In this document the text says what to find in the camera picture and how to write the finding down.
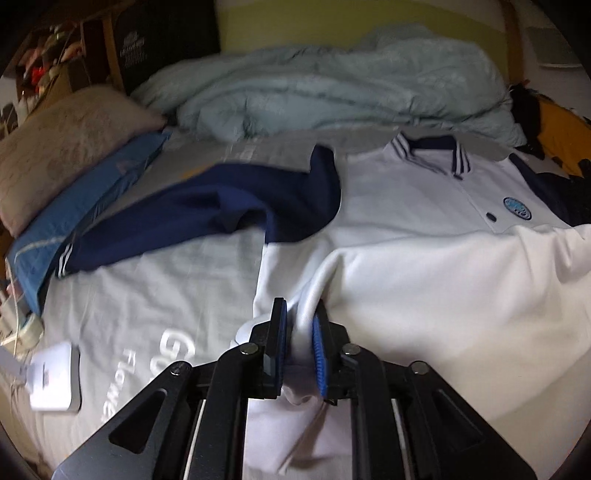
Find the white navy polo jacket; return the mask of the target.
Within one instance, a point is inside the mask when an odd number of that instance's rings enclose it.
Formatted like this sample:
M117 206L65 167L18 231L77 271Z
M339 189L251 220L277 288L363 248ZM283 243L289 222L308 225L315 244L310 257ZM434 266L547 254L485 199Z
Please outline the white navy polo jacket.
M518 156L490 161L451 136L396 134L297 171L225 162L98 223L63 271L92 271L184 240L263 230L256 321L287 301L280 399L249 409L245 460L279 472L346 448L312 382L318 304L353 342L430 363L543 478L590 418L590 227L556 211Z

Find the black clothing pile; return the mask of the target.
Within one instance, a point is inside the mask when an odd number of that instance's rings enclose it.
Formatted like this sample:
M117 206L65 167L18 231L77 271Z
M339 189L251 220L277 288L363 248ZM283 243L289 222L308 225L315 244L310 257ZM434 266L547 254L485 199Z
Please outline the black clothing pile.
M552 160L569 176L589 180L590 119L522 83L509 93L512 116L526 138L520 149Z

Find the grey printed bed sheet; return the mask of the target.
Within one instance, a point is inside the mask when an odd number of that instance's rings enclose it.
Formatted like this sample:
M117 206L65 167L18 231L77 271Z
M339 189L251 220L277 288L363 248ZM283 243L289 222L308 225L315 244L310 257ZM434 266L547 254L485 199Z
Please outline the grey printed bed sheet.
M256 163L307 170L315 144L335 158L386 146L397 127L297 131L235 144L172 135L106 219L211 164ZM90 273L50 275L37 350L71 341L80 351L78 413L31 410L24 387L11 394L6 430L26 459L51 476L69 454L170 363L215 360L252 319L263 232L199 238Z

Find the white power adapter box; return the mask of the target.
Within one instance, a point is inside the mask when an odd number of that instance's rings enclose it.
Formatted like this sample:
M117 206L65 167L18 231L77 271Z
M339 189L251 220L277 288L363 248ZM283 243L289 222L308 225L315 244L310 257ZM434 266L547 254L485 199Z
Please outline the white power adapter box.
M27 370L29 404L37 412L78 412L81 407L80 353L63 341L37 351Z

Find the blue pillow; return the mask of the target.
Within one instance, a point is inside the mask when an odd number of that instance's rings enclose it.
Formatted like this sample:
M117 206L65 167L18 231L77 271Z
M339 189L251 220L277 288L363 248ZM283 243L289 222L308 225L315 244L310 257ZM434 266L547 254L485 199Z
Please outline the blue pillow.
M30 310L43 312L48 282L67 245L133 186L159 155L167 132L140 135L82 174L33 219L8 253Z

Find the light blue quilted duvet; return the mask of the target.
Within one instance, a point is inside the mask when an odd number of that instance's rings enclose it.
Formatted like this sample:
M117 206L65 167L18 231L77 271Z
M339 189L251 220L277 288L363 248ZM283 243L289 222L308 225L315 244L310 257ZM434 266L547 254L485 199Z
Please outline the light blue quilted duvet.
M294 45L182 61L131 96L195 138L228 143L388 124L472 133L509 146L525 142L506 84L485 51L417 24L379 28L349 49Z

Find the beige pillow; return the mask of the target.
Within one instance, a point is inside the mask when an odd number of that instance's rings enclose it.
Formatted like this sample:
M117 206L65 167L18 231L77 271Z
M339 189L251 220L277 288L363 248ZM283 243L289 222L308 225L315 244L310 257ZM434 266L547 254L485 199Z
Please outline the beige pillow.
M1 141L1 223L18 237L80 175L164 118L109 86L79 90Z

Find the cluttered wooden shelf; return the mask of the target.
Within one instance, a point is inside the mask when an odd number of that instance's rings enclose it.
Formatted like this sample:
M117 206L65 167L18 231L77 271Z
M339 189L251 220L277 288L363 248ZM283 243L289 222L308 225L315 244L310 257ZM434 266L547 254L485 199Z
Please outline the cluttered wooden shelf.
M31 32L1 70L1 136L58 100L110 81L103 19L69 21Z

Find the wooden bed frame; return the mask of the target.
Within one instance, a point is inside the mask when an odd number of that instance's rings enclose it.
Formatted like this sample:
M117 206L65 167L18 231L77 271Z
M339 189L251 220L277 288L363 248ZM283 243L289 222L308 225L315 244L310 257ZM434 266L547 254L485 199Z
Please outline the wooden bed frame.
M510 84L522 83L525 79L525 54L519 17L514 3L498 0L501 8L507 40L507 63Z

